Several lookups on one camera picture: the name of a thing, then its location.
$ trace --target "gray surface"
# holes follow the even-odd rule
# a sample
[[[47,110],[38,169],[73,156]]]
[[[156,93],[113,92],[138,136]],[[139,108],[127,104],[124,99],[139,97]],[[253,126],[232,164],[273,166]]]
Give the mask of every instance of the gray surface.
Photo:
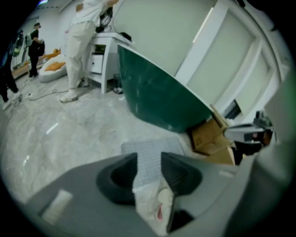
[[[137,153],[137,176],[133,188],[142,187],[161,178],[161,153],[171,152],[183,155],[176,137],[127,142],[121,146],[122,154]]]
[[[80,166],[68,171],[34,195],[27,203],[26,207],[34,213],[42,215],[44,209],[56,197],[59,190],[62,189],[71,193],[73,199],[67,205],[62,216],[57,221],[55,227],[58,229],[74,236],[155,236],[148,225],[138,216],[135,207],[111,203],[101,194],[96,185],[96,178],[100,171],[104,167],[107,167],[124,157],[125,155],[122,155]],[[202,172],[203,182],[205,182],[206,186],[198,186],[197,190],[199,190],[199,194],[205,193],[208,196],[213,197],[208,201],[208,196],[193,193],[190,195],[193,197],[191,199],[186,199],[187,196],[184,196],[177,200],[183,210],[187,210],[191,215],[198,218],[189,223],[185,228],[172,233],[172,236],[192,236],[192,233],[188,234],[192,231],[192,227],[190,228],[189,225],[195,225],[198,223],[200,214],[203,214],[205,212],[204,210],[211,209],[213,203],[215,203],[221,195],[221,190],[217,189],[217,187],[221,186],[222,189],[225,190],[227,185],[234,181],[233,178],[215,175],[215,172],[218,173],[218,171],[224,170],[225,172],[230,172],[235,175],[238,167],[215,165],[193,160],[184,156],[177,156],[176,159],[184,161]],[[246,177],[243,179],[239,178],[239,181],[242,181],[242,183],[238,190],[238,194],[234,195],[234,199],[232,200],[234,204],[239,201],[240,190],[244,189]],[[211,192],[209,192],[207,186],[211,186]],[[228,210],[227,206],[223,206],[227,211],[232,212],[234,210],[233,208]],[[212,227],[209,228],[209,225],[211,226],[211,221],[208,221],[208,223],[204,225],[209,232],[212,232],[210,230]]]
[[[17,80],[24,86],[28,75]],[[163,137],[178,137],[187,156],[191,152],[186,134],[175,134],[134,117],[123,95],[113,92],[102,95],[100,85],[82,88],[78,101],[59,102],[63,94],[54,94],[37,101],[32,98],[68,89],[68,78],[63,77],[46,84],[38,79],[22,90],[23,101],[16,108],[10,106],[10,118],[1,153],[2,174],[10,192],[21,202],[64,174],[71,168],[121,154],[121,145],[128,141],[141,141]],[[49,134],[46,131],[59,125]]]
[[[220,190],[219,193],[213,193],[213,191],[219,187],[217,179],[208,182],[208,185],[212,185],[212,192],[209,192],[209,189],[207,188],[203,189],[206,196],[202,196],[197,200],[198,194],[195,192],[195,195],[193,195],[192,198],[196,197],[196,203],[201,202],[201,205],[205,205],[206,203],[210,205],[203,207],[203,212],[199,213],[198,221],[190,222],[187,225],[187,228],[174,232],[172,237],[181,236],[181,231],[182,236],[190,236],[193,232],[197,236],[223,236],[228,221],[245,191],[253,162],[254,157],[244,159],[238,167],[238,171],[234,178],[229,179],[228,183],[224,185],[224,189]],[[209,203],[206,199],[208,197],[211,198],[213,195],[215,198]],[[181,200],[181,206],[191,213],[195,213],[194,206],[186,203],[188,201],[188,199]]]
[[[296,72],[291,70],[284,84],[265,106],[279,141],[296,138]]]
[[[65,208],[55,227],[72,236],[155,236],[138,216],[133,206],[116,205],[107,200],[96,185],[102,168],[125,156],[74,168],[34,195],[26,207],[42,214],[59,190],[72,194],[73,199]]]
[[[1,149],[3,148],[3,144],[5,144],[5,132],[7,130],[8,125],[8,117],[0,107],[0,159],[1,159]]]

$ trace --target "black clothing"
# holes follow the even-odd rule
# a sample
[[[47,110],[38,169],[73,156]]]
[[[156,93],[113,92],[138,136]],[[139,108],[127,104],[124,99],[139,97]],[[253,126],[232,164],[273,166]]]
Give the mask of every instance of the black clothing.
[[[43,56],[45,53],[45,43],[43,42],[43,44],[39,44],[39,48],[38,48],[38,56]]]
[[[39,37],[39,30],[34,29],[31,32],[31,39],[33,40],[35,37]],[[31,46],[29,47],[29,57],[31,60],[31,70],[29,77],[33,77],[37,75],[37,63],[38,63],[38,48],[39,44],[36,41],[33,41]]]
[[[12,55],[8,54],[5,65],[0,68],[0,94],[4,102],[8,101],[7,87],[10,88],[13,93],[16,93],[19,91],[11,73],[11,69],[10,69],[11,60],[12,60]]]

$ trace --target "white panel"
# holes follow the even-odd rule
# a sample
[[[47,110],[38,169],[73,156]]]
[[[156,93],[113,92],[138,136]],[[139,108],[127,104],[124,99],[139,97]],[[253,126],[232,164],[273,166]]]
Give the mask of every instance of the white panel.
[[[278,90],[280,86],[279,82],[279,73],[276,73],[275,70],[269,69],[266,75],[265,85],[262,87],[262,91],[257,97],[255,103],[252,105],[251,109],[248,111],[247,115],[243,115],[242,113],[235,118],[236,124],[245,124],[253,122],[256,112],[259,110],[263,110],[264,106],[267,102],[274,96],[275,92]]]
[[[187,86],[208,104],[214,104],[241,67],[253,35],[230,13]]]
[[[114,24],[131,35],[139,53],[175,75],[213,5],[209,0],[125,0]]]
[[[88,71],[102,73],[103,55],[91,55],[88,59]]]
[[[266,19],[267,15],[264,12],[252,7],[247,1],[245,1],[245,8],[242,8],[233,0],[227,1],[229,9],[231,9],[231,11],[234,12],[235,15],[237,15],[247,25],[247,27],[256,37],[264,41],[263,46],[267,50],[265,53],[271,53],[270,56],[266,57],[268,64],[274,69],[279,67],[277,69],[279,71],[279,79],[283,81],[284,75],[280,66],[281,59],[279,56],[281,53],[279,52],[282,52],[284,48],[286,48],[286,45],[283,39],[280,38],[276,32],[270,32],[270,27],[268,23],[266,24],[266,20],[269,20]],[[289,58],[287,51],[284,54],[285,57]]]
[[[234,101],[236,96],[239,94],[239,92],[249,79],[260,56],[262,44],[263,41],[258,38],[253,41],[239,71],[237,72],[227,89],[223,92],[222,96],[215,103],[214,106],[216,110],[220,113],[223,113],[226,108],[228,108],[228,106]]]
[[[266,64],[263,55],[260,54],[249,80],[236,97],[236,102],[243,114],[247,114],[253,103],[256,101],[266,80],[268,69],[268,65]]]
[[[226,0],[218,0],[208,12],[194,38],[191,50],[180,65],[175,78],[183,85],[187,85],[192,78],[219,32],[228,11],[228,5],[225,2]]]

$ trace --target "white nightstand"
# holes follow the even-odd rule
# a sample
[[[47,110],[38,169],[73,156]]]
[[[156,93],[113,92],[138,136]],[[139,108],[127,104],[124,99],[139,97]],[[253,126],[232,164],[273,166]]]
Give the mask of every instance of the white nightstand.
[[[89,43],[85,77],[101,83],[102,94],[106,93],[107,81],[119,73],[118,44],[131,46],[132,42],[117,33],[96,34]],[[96,45],[105,45],[103,53],[96,51]]]

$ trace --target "gray mat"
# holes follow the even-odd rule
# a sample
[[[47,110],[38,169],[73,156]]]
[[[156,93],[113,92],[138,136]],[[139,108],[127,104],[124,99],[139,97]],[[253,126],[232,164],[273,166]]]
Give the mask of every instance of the gray mat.
[[[122,154],[138,153],[138,173],[133,188],[155,182],[161,177],[161,153],[172,152],[184,155],[176,137],[126,142],[121,146]]]

